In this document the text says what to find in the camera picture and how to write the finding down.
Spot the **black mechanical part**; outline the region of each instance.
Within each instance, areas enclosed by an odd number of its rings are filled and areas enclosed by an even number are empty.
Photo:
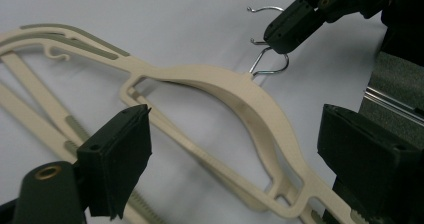
[[[353,111],[325,105],[318,153],[333,190],[370,223],[422,223],[423,150]],[[329,212],[324,221],[338,223]]]
[[[360,12],[370,18],[389,5],[391,0],[296,0],[264,33],[264,40],[279,54],[296,49],[324,22],[332,23],[342,16]]]
[[[136,106],[118,113],[78,149],[83,195],[92,216],[122,218],[151,155],[148,112],[146,106]]]
[[[13,223],[85,223],[81,210],[72,164],[52,162],[23,179]]]
[[[388,27],[381,51],[424,66],[424,0],[394,0],[383,10]]]
[[[86,223],[92,216],[122,218],[125,204],[152,153],[149,109],[127,108],[78,150],[75,164],[53,162],[29,172],[19,198],[0,206],[1,224]]]
[[[296,49],[324,21],[305,0],[296,0],[269,24],[264,40],[278,54],[286,54]]]

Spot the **white table surface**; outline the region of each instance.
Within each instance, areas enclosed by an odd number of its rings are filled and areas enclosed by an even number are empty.
[[[284,8],[293,1],[0,0],[0,32],[27,24],[68,24],[152,65],[210,64],[246,72],[261,51],[249,39],[261,39],[278,15],[275,11],[251,14],[246,7]],[[304,158],[329,185],[335,175],[316,147],[323,104],[359,109],[385,30],[379,14],[370,20],[359,14],[345,16],[324,24],[290,53],[286,72],[255,79],[286,113]],[[45,58],[40,48],[21,54],[89,133],[126,108],[118,98],[126,74],[85,59],[56,62]],[[270,52],[258,68],[278,68],[282,61],[282,56]],[[0,79],[34,104],[3,64]],[[224,104],[183,86],[147,81],[138,89],[195,143],[258,187],[268,185],[247,131]],[[153,155],[136,188],[168,223],[300,223],[248,209],[155,127],[151,136]],[[17,197],[27,172],[56,160],[0,109],[0,203]],[[107,218],[89,219],[89,223],[108,222]]]

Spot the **beige plastic hanger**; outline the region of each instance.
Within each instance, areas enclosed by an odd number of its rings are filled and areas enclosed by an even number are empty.
[[[50,58],[69,59],[66,54],[51,53],[52,48],[58,48],[129,72],[131,76],[120,91],[121,99],[128,105],[138,105],[141,102],[152,107],[151,122],[211,169],[250,207],[268,209],[285,218],[300,215],[306,223],[313,223],[308,201],[316,198],[340,222],[358,223],[354,215],[351,216],[351,208],[307,166],[287,118],[272,98],[252,82],[252,74],[239,74],[208,65],[156,68],[86,32],[63,25],[26,26],[0,37],[0,55],[16,48],[41,44],[45,55]],[[259,157],[272,178],[273,186],[268,193],[192,143],[138,94],[134,86],[143,78],[196,87],[226,103],[249,130]],[[302,180],[300,189],[292,185],[279,167],[274,145],[281,150],[286,162]],[[279,204],[275,200],[279,196],[284,197],[290,206]]]

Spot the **robotic arm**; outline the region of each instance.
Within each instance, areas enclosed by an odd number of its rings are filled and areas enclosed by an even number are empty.
[[[287,54],[324,23],[360,12],[370,18],[389,5],[391,0],[296,0],[265,30],[265,42],[278,54]]]

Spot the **hanger hook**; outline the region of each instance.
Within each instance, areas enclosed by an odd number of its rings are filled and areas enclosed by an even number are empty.
[[[256,13],[256,12],[265,11],[265,10],[275,10],[275,11],[279,11],[279,12],[283,12],[284,11],[283,8],[276,7],[276,6],[264,6],[264,7],[261,7],[259,9],[253,9],[250,6],[247,7],[247,11],[248,12],[251,12],[251,13]],[[265,41],[255,41],[255,39],[253,39],[253,38],[250,39],[250,42],[253,45],[268,45]]]
[[[259,9],[253,9],[251,7],[247,7],[247,11],[251,12],[251,13],[256,13],[256,12],[260,12],[260,11],[264,11],[264,10],[275,10],[275,11],[279,11],[279,12],[283,12],[284,9],[281,7],[276,7],[276,6],[265,6],[265,7],[261,7]]]
[[[257,71],[257,72],[253,72],[256,69],[256,66],[258,65],[259,61],[262,59],[262,56],[265,54],[265,52],[271,50],[271,47],[267,47],[265,49],[263,49],[261,51],[261,53],[259,53],[258,57],[256,58],[255,63],[253,63],[253,66],[250,68],[249,72],[253,74],[253,77],[255,77],[256,75],[272,75],[272,74],[277,74],[280,72],[285,71],[288,67],[289,67],[289,56],[287,56],[287,54],[284,54],[284,58],[286,59],[286,64],[284,65],[283,68],[279,69],[279,70],[275,70],[275,71]]]

